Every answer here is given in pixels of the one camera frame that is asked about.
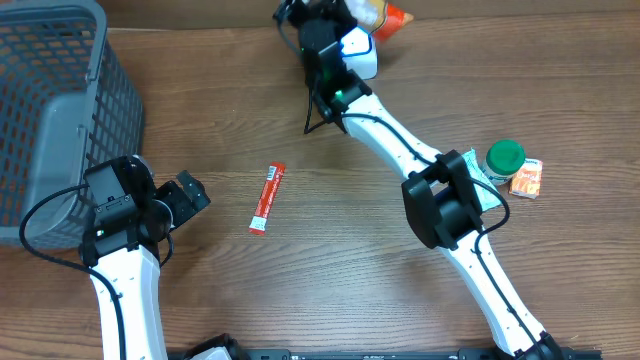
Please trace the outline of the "red stick sachet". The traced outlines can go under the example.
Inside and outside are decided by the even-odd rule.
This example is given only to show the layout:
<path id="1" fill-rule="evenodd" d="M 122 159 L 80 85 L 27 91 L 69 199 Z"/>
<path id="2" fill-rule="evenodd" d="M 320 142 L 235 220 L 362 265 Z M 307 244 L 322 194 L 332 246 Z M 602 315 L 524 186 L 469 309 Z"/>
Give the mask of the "red stick sachet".
<path id="1" fill-rule="evenodd" d="M 249 225 L 249 232 L 264 235 L 268 216 L 279 189 L 286 166 L 283 163 L 272 162 L 269 166 L 265 184 L 262 189 L 254 216 Z"/>

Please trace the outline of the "red snack package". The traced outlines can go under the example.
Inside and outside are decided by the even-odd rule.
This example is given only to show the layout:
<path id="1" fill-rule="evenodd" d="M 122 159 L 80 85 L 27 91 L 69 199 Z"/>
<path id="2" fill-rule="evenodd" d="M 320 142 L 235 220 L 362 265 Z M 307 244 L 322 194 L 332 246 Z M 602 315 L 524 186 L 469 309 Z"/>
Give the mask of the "red snack package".
<path id="1" fill-rule="evenodd" d="M 414 20 L 411 13 L 385 0 L 346 0 L 351 15 L 377 42 L 387 41 Z"/>

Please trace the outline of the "teal tissue packet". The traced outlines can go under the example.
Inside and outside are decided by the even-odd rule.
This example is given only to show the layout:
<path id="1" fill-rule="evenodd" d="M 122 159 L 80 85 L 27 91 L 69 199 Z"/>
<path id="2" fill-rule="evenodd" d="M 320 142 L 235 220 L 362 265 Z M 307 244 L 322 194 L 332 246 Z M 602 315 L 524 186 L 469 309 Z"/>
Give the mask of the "teal tissue packet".
<path id="1" fill-rule="evenodd" d="M 462 157 L 467 165 L 469 175 L 473 179 L 483 183 L 483 186 L 478 184 L 474 185 L 476 194 L 482 206 L 482 211 L 486 212 L 493 208 L 499 207 L 501 205 L 501 201 L 494 195 L 494 192 L 496 192 L 497 189 L 481 171 L 477 162 L 475 150 L 470 149 L 469 151 L 465 152 Z"/>

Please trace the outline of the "green lid jar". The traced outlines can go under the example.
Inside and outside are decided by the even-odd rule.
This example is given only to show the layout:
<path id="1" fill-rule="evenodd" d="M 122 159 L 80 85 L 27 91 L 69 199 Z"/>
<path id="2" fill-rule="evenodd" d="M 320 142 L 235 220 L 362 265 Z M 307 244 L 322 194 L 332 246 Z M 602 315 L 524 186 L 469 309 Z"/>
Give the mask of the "green lid jar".
<path id="1" fill-rule="evenodd" d="M 487 151 L 481 170 L 493 185 L 501 186 L 519 171 L 525 159 L 525 150 L 518 142 L 499 140 Z"/>

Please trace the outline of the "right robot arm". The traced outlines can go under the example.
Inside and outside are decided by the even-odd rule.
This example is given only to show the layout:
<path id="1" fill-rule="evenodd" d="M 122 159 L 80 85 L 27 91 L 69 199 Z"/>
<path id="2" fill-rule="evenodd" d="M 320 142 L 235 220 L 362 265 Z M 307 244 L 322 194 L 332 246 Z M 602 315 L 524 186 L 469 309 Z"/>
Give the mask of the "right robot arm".
<path id="1" fill-rule="evenodd" d="M 407 221 L 429 249 L 456 268 L 481 308 L 502 359 L 560 359 L 562 350 L 528 311 L 499 264 L 484 225 L 472 177 L 462 155 L 441 153 L 413 136 L 349 68 L 343 40 L 356 19 L 343 1 L 284 0 L 274 14 L 298 32 L 290 47 L 301 62 L 308 108 L 361 141 L 398 174 Z"/>

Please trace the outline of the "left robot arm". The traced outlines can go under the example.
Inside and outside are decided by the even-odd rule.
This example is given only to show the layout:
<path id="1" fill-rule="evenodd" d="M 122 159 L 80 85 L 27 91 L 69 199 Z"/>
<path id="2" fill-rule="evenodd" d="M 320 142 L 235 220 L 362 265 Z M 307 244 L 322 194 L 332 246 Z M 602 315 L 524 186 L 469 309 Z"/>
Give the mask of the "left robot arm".
<path id="1" fill-rule="evenodd" d="M 139 156 L 122 156 L 88 169 L 95 200 L 79 247 L 98 299 L 106 359 L 165 359 L 159 244 L 211 202 L 188 171 L 162 186 Z"/>

